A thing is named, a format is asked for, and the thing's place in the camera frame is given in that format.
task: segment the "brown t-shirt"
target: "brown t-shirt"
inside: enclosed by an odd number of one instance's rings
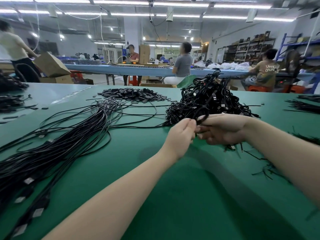
[[[256,84],[264,87],[273,87],[276,82],[276,73],[279,65],[273,60],[260,61],[254,69],[257,72]]]
[[[140,59],[139,58],[139,54],[138,53],[136,53],[136,52],[134,52],[132,55],[131,55],[131,60],[136,60],[136,59]]]

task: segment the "shelf rack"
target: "shelf rack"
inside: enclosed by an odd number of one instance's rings
[[[279,48],[279,52],[277,54],[277,57],[275,59],[275,61],[278,61],[279,59],[284,59],[285,56],[281,56],[283,53],[285,53],[288,49],[295,49],[298,46],[307,46],[308,45],[308,41],[307,42],[301,42],[298,43],[298,38],[300,38],[302,36],[302,34],[300,33],[298,36],[287,36],[287,33],[284,34],[283,38],[282,38],[282,42]],[[296,40],[293,43],[286,43],[286,38],[296,38]],[[313,40],[310,41],[309,45],[316,45],[316,44],[320,44],[320,39],[319,40]],[[306,60],[320,60],[320,56],[308,56],[306,57]]]
[[[223,48],[225,49],[224,54],[223,54],[223,58],[224,58],[224,59],[223,59],[223,62],[225,62],[225,61],[234,61],[234,62],[236,62],[236,61],[243,61],[243,62],[249,61],[249,62],[256,62],[256,61],[258,61],[258,58],[254,58],[254,59],[246,59],[246,58],[245,58],[245,59],[237,59],[237,54],[239,54],[239,53],[245,53],[244,57],[247,57],[247,54],[248,54],[248,53],[251,53],[251,52],[257,53],[257,52],[259,52],[258,57],[260,57],[260,56],[261,56],[261,53],[267,50],[267,49],[264,49],[264,48],[263,48],[264,43],[267,42],[267,41],[273,41],[273,44],[272,44],[272,47],[273,47],[273,46],[274,46],[274,43],[275,43],[275,40],[276,40],[276,39],[271,39],[271,38],[264,38],[264,39],[259,39],[259,40],[251,40],[251,41],[246,41],[246,42],[242,42],[242,43],[238,43],[238,44],[223,46],[222,48],[219,48],[219,49],[223,49]],[[249,50],[250,44],[259,44],[259,43],[262,43],[260,49],[251,49],[251,50]],[[239,47],[241,47],[241,46],[243,46],[243,45],[246,45],[246,49],[240,49],[240,50],[239,50]],[[232,48],[233,48],[233,47],[236,47],[236,48],[235,48],[235,51],[229,51],[229,48],[231,48],[231,47],[232,47]],[[232,58],[232,59],[225,59],[225,55],[226,55],[226,54],[234,54],[234,58]]]

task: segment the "red shirt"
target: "red shirt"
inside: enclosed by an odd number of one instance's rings
[[[136,53],[136,52],[134,52],[132,55],[131,55],[131,60],[137,60],[137,59],[140,59],[139,58],[139,54],[138,53]]]

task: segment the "green bag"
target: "green bag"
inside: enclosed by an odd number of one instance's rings
[[[196,75],[186,76],[178,85],[177,88],[186,88],[193,83],[193,80],[196,78]]]

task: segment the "blue table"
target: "blue table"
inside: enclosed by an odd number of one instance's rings
[[[98,74],[114,74],[114,75],[136,75],[136,76],[173,76],[172,67],[170,68],[137,68],[137,67],[119,67],[111,65],[65,65],[69,70],[76,70],[80,72],[91,72]],[[190,70],[191,75],[196,75],[197,77],[204,77],[209,73],[212,73],[212,69],[203,70]],[[246,71],[235,71],[235,70],[221,70],[222,76],[241,76],[246,75]],[[278,73],[278,76],[289,76],[286,73]],[[298,79],[308,82],[313,78],[313,73],[301,73],[298,75]]]
[[[6,92],[4,94],[11,95],[23,95],[25,98],[31,94],[31,99],[25,101],[25,106],[35,106],[38,109],[47,107],[49,104],[62,103],[69,101],[72,96],[89,89],[92,85],[83,85],[83,84],[59,84],[59,83],[31,83],[27,82],[29,87],[26,90],[21,91],[12,91]],[[29,113],[34,112],[33,109],[18,109],[17,111],[11,113],[0,113],[0,122],[1,121],[12,121],[14,119],[2,119],[3,117],[12,117],[12,116],[23,116]]]

